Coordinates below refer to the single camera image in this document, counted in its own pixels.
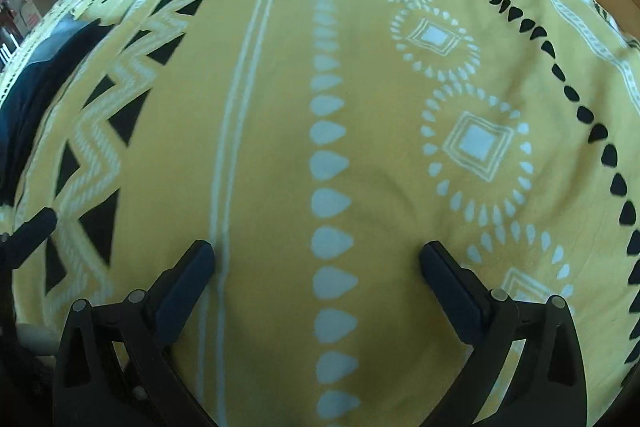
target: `screw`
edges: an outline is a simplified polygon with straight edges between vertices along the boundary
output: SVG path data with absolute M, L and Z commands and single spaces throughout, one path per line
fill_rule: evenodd
M 564 302 L 564 299 L 562 297 L 559 297 L 558 295 L 554 295 L 553 297 L 551 297 L 551 304 L 559 309 L 562 309 L 566 306 L 566 302 Z
M 509 295 L 502 288 L 494 288 L 491 290 L 491 296 L 500 302 L 506 301 L 509 298 Z
M 148 398 L 148 396 L 146 395 L 145 388 L 142 387 L 141 385 L 137 385 L 136 387 L 134 387 L 131 390 L 131 392 L 133 393 L 133 396 L 136 398 L 136 400 L 140 402 Z
M 78 299 L 76 302 L 73 303 L 71 308 L 75 312 L 81 312 L 82 310 L 84 310 L 85 306 L 86 306 L 86 301 L 84 299 Z
M 142 301 L 145 298 L 146 292 L 144 290 L 133 290 L 127 299 L 129 299 L 130 303 L 137 303 Z

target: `patterned blanket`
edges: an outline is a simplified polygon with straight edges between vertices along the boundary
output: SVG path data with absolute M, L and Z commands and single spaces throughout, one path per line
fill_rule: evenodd
M 60 333 L 207 239 L 174 354 L 219 425 L 419 425 L 469 356 L 418 270 L 437 239 L 489 288 L 566 298 L 590 423 L 615 398 L 640 356 L 640 56 L 594 0 L 61 0 L 0 103 L 69 11 L 114 28 L 3 209 L 60 220 L 20 321 Z

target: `yellow bedsheet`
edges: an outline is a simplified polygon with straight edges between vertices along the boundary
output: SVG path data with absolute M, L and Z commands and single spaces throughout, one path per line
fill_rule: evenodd
M 61 0 L 1 87 L 69 10 L 115 27 L 6 209 L 60 220 L 15 274 L 20 321 L 60 333 L 208 239 L 175 354 L 221 427 L 415 426 L 469 355 L 418 270 L 437 239 L 489 288 L 564 296 L 590 423 L 616 396 L 640 354 L 640 60 L 593 0 Z

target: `white stripe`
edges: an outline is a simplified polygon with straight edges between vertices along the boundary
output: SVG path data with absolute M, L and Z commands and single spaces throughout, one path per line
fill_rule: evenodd
M 246 60 L 246 56 L 249 50 L 249 45 L 252 40 L 252 35 L 254 33 L 255 23 L 258 19 L 258 15 L 260 12 L 260 7 L 262 5 L 262 0 L 256 0 L 254 6 L 254 12 L 251 15 L 251 19 L 249 20 L 249 24 L 247 26 L 247 30 L 244 34 L 244 41 L 242 42 L 242 48 L 240 50 L 240 54 L 238 55 L 238 61 L 236 62 L 236 68 L 234 70 L 234 76 L 231 81 L 231 86 L 229 88 L 228 95 L 226 97 L 225 103 L 225 114 L 222 120 L 222 124 L 220 127 L 220 133 L 218 136 L 218 149 L 216 151 L 216 165 L 214 170 L 213 182 L 211 185 L 211 217 L 209 221 L 209 241 L 212 245 L 216 244 L 216 238 L 218 236 L 218 202 L 220 201 L 220 185 L 222 181 L 222 172 L 223 166 L 225 162 L 225 149 L 226 149 L 226 135 L 228 134 L 229 122 L 231 120 L 231 113 L 233 112 L 234 104 L 236 102 L 236 94 L 238 92 L 238 87 L 242 78 L 242 71 L 244 70 L 244 62 Z M 223 259 L 223 270 L 220 274 L 218 280 L 225 277 L 224 273 L 224 259 Z M 202 303 L 198 310 L 198 363 L 197 363 L 197 374 L 196 374 L 196 389 L 195 396 L 201 401 L 204 399 L 204 358 L 206 352 L 206 324 L 207 324 L 207 314 L 209 312 L 209 300 L 210 300 L 210 290 L 209 286 L 202 294 Z M 221 427 L 226 425 L 225 418 L 218 418 L 218 423 Z
M 226 276 L 229 271 L 229 259 L 230 259 L 230 245 L 229 245 L 229 219 L 231 214 L 231 199 L 233 194 L 234 181 L 236 178 L 236 163 L 238 161 L 238 153 L 240 150 L 240 144 L 242 142 L 242 129 L 244 127 L 244 120 L 246 118 L 247 111 L 249 109 L 249 101 L 251 99 L 251 93 L 255 84 L 255 71 L 258 67 L 260 60 L 260 53 L 262 51 L 262 42 L 264 41 L 264 34 L 269 20 L 271 6 L 273 0 L 267 0 L 266 6 L 260 22 L 260 29 L 258 30 L 258 36 L 254 45 L 254 52 L 252 55 L 252 61 L 249 66 L 249 70 L 246 76 L 246 84 L 244 86 L 244 93 L 242 97 L 242 105 L 238 112 L 238 121 L 236 122 L 236 135 L 233 143 L 233 149 L 231 154 L 231 162 L 229 167 L 229 175 L 227 177 L 226 184 L 226 200 L 225 200 L 225 214 L 223 216 L 222 224 L 222 269 L 218 276 L 218 335 L 216 339 L 216 393 L 218 395 L 216 416 L 218 425 L 220 427 L 226 427 L 226 405 L 225 405 L 225 359 L 224 359 L 224 341 L 225 341 L 225 282 Z

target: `dark blue fabric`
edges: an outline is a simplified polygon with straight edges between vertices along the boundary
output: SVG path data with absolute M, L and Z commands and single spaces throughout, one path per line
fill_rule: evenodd
M 0 107 L 0 204 L 14 204 L 40 121 L 60 87 L 112 26 L 94 21 L 49 60 L 27 65 Z
M 482 312 L 435 249 L 422 250 L 420 271 L 460 341 L 470 346 L 479 345 L 484 338 Z
M 171 346 L 178 340 L 193 307 L 215 271 L 213 249 L 204 241 L 201 244 L 156 311 L 156 337 L 163 346 Z

